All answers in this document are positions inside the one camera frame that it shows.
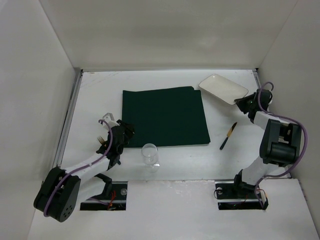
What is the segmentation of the white rectangular ceramic plate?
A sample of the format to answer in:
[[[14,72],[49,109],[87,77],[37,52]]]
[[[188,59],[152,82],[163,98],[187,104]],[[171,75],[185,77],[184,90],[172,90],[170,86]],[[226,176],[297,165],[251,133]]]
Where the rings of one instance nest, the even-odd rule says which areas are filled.
[[[235,100],[244,98],[249,90],[219,74],[212,74],[199,83],[199,88],[233,106]]]

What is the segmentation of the clear wine glass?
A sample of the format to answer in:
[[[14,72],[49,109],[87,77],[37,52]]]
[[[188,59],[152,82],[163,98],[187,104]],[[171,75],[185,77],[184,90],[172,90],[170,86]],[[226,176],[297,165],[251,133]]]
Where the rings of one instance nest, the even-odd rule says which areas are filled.
[[[147,143],[142,147],[141,154],[146,169],[151,173],[157,172],[160,168],[158,148],[152,143]]]

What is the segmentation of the gold knife green handle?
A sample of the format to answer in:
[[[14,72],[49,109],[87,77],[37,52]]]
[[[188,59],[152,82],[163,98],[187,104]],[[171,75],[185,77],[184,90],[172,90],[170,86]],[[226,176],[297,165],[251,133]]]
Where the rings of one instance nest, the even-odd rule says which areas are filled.
[[[228,133],[226,134],[226,138],[224,139],[223,143],[221,144],[221,146],[219,147],[220,150],[223,150],[223,148],[225,147],[228,139],[230,138],[232,132],[234,131],[235,127],[237,125],[237,122],[235,122],[231,128],[229,129]]]

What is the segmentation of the dark green cloth napkin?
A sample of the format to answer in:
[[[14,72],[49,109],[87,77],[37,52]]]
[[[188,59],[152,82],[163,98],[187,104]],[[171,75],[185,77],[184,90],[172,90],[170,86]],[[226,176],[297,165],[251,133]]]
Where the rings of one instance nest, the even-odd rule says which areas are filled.
[[[192,86],[122,92],[122,120],[134,126],[128,148],[211,142],[200,90]]]

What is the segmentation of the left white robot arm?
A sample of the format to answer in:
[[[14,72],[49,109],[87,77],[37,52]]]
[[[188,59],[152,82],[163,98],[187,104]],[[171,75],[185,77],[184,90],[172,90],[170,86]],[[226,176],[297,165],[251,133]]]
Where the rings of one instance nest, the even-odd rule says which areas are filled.
[[[62,223],[87,200],[112,207],[117,192],[113,180],[104,173],[120,164],[120,157],[135,135],[134,125],[122,120],[100,119],[107,127],[107,138],[101,138],[100,147],[90,158],[74,166],[56,166],[47,174],[33,206],[45,217]]]

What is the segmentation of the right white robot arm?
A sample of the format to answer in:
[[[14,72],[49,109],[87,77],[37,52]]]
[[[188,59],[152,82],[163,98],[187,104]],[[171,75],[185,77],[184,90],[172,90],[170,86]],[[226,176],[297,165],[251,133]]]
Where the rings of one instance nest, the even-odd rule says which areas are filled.
[[[247,97],[235,100],[240,111],[264,130],[259,156],[234,177],[232,190],[239,198],[253,194],[259,180],[277,168],[293,165],[300,156],[302,127],[293,120],[287,122],[283,117],[267,112],[272,96],[271,91],[260,88]]]

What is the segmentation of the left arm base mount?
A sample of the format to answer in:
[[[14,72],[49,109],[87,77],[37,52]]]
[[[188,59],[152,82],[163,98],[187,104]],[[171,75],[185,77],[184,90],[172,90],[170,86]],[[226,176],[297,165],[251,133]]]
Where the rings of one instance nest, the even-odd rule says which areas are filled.
[[[125,211],[128,182],[116,181],[106,193],[93,196],[80,204],[81,211]]]

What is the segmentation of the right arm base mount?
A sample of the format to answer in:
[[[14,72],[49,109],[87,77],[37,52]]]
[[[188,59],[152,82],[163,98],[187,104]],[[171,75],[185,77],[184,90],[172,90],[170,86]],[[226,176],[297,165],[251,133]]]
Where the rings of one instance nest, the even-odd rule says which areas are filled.
[[[233,180],[215,181],[213,192],[219,210],[262,210],[269,206],[269,200],[263,189],[234,188]]]

